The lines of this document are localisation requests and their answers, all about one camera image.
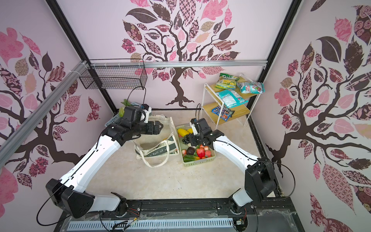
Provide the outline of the light green plastic basket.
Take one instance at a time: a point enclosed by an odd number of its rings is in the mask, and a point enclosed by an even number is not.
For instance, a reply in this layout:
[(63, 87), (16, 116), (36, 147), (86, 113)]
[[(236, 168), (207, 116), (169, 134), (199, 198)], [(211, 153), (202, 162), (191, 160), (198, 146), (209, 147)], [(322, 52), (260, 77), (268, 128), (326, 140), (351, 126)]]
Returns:
[(209, 148), (197, 145), (191, 146), (191, 143), (185, 144), (184, 138), (186, 135), (193, 134), (192, 127), (188, 124), (177, 126), (176, 128), (179, 138), (179, 148), (182, 158), (182, 163), (185, 167), (211, 162), (216, 158), (215, 152)]

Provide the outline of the beige canvas grocery bag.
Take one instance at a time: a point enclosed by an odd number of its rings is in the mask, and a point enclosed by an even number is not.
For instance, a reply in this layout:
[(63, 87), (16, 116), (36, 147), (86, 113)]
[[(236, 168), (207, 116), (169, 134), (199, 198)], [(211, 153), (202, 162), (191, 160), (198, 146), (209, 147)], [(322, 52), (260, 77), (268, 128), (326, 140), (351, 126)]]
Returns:
[(180, 150), (173, 118), (164, 115), (149, 117), (149, 123), (155, 121), (160, 122), (160, 134), (142, 135), (133, 141), (136, 159), (150, 168), (165, 165), (170, 156), (178, 155)]

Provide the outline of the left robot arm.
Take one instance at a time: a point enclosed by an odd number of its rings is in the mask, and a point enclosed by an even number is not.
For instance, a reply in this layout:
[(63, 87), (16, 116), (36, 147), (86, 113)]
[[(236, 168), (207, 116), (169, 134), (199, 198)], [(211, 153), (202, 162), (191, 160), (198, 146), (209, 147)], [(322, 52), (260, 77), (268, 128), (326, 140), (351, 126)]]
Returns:
[(117, 216), (127, 212), (127, 200), (118, 193), (98, 196), (86, 192), (88, 184), (104, 163), (127, 141), (141, 135), (158, 135), (164, 125), (149, 119), (151, 108), (129, 106), (123, 117), (106, 126), (93, 148), (59, 180), (51, 179), (46, 189), (54, 205), (74, 218), (90, 212), (110, 211)]

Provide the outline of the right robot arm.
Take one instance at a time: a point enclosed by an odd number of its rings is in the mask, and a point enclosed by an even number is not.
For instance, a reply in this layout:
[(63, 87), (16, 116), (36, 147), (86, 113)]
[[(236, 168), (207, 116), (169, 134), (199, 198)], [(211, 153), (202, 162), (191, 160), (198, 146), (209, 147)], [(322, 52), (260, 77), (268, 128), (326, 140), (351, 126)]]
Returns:
[(259, 158), (234, 144), (223, 132), (212, 130), (205, 119), (191, 119), (193, 133), (185, 135), (184, 144), (208, 146), (224, 155), (244, 172), (244, 188), (229, 197), (230, 204), (240, 209), (250, 203), (260, 203), (277, 187), (278, 181), (269, 159)]

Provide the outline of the blue dark candy bag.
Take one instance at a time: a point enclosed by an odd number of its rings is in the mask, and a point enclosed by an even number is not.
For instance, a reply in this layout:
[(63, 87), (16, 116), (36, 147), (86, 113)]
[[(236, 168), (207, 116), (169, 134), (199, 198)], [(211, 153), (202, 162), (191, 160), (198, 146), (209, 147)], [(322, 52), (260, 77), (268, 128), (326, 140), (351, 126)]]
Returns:
[(215, 107), (215, 108), (212, 109), (212, 113), (215, 114), (215, 115), (220, 116), (220, 118), (223, 121), (227, 122), (233, 116), (235, 111), (233, 111), (233, 110), (231, 110), (227, 107), (223, 107), (221, 109), (221, 107), (218, 106), (218, 107)]

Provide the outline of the teal white snack bag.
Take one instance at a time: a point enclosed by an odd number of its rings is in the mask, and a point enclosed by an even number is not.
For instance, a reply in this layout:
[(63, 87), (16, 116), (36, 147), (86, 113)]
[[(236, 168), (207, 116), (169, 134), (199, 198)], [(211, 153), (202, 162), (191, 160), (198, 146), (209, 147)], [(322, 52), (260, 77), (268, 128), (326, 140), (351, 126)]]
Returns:
[(217, 95), (227, 108), (235, 108), (248, 103), (248, 100), (245, 100), (234, 90), (223, 90), (218, 92)]

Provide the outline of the green yellow snack bag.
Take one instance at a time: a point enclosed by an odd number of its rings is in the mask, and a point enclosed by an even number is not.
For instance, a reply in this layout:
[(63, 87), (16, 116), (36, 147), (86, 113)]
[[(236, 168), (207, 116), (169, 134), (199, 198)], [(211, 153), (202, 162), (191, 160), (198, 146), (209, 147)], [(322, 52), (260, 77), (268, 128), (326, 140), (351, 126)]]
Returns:
[(219, 75), (219, 80), (215, 84), (215, 87), (222, 90), (234, 90), (239, 79), (240, 78), (238, 76), (221, 73)]

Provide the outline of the teal pink snack bag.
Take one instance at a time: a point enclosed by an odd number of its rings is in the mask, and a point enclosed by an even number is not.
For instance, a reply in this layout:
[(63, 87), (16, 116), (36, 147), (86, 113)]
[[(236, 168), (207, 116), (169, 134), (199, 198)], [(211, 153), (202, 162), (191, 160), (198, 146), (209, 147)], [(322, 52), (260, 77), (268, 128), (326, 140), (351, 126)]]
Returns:
[(238, 82), (237, 87), (242, 94), (263, 94), (264, 85), (260, 82)]

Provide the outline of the light blue plastic basket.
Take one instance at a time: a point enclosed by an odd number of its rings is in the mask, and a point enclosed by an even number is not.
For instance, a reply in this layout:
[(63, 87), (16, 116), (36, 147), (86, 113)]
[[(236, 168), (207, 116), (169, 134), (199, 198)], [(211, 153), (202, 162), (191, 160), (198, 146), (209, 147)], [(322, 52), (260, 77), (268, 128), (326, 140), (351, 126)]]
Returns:
[[(124, 105), (124, 107), (129, 107), (129, 106), (133, 106), (133, 107), (139, 107), (141, 109), (143, 109), (143, 106), (142, 104), (128, 104), (128, 105)], [(118, 119), (120, 119), (121, 117), (118, 115), (118, 113), (116, 115), (114, 115), (109, 121), (107, 121), (105, 123), (105, 127), (109, 126), (110, 124), (112, 123), (115, 123)]]

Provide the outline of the green cabbage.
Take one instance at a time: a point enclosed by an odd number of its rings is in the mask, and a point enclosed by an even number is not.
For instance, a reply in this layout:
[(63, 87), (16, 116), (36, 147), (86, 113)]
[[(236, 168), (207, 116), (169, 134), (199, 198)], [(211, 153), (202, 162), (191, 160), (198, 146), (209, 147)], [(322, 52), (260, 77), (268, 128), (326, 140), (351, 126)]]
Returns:
[(124, 116), (124, 113), (125, 113), (125, 107), (123, 106), (119, 109), (118, 115), (122, 118)]

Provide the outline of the yellow mango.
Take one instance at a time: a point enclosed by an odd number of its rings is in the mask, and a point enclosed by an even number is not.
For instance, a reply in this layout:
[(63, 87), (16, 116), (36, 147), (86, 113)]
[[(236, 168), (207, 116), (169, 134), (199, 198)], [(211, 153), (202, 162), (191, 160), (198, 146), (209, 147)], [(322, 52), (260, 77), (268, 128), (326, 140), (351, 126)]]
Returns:
[(179, 128), (177, 132), (178, 132), (178, 135), (181, 137), (185, 137), (186, 135), (190, 134), (190, 132), (184, 128)]

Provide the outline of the white wooden two-tier shelf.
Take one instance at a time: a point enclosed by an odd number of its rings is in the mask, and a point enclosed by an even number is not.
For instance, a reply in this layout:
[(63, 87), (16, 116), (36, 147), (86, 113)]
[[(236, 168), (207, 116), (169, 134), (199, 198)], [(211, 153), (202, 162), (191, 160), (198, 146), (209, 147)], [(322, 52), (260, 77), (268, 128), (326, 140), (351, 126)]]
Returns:
[(221, 73), (214, 85), (204, 84), (201, 114), (206, 114), (217, 129), (219, 125), (232, 120), (249, 120), (255, 107), (247, 106), (252, 97), (259, 97), (263, 86), (240, 74), (233, 76)]

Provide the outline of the white vented strip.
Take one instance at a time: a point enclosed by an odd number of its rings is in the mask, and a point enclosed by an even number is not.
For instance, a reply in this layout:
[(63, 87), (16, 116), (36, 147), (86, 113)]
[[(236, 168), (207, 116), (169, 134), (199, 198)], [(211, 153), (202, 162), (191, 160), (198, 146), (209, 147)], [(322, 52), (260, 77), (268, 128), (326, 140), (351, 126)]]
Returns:
[(170, 230), (232, 229), (231, 218), (71, 221), (64, 232), (168, 232)]

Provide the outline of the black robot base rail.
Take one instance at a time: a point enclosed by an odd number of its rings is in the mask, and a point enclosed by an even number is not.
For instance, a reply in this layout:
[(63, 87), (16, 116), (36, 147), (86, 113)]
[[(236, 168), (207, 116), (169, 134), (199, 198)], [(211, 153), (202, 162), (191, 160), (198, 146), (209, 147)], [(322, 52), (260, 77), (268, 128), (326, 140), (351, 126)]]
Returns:
[(170, 230), (169, 232), (303, 232), (304, 228), (290, 199), (269, 198), (258, 204), (247, 204), (233, 211), (227, 198), (129, 200), (127, 212), (116, 216), (112, 212), (93, 212), (81, 218), (69, 217), (54, 229), (63, 232), (71, 221), (231, 218), (232, 229)]

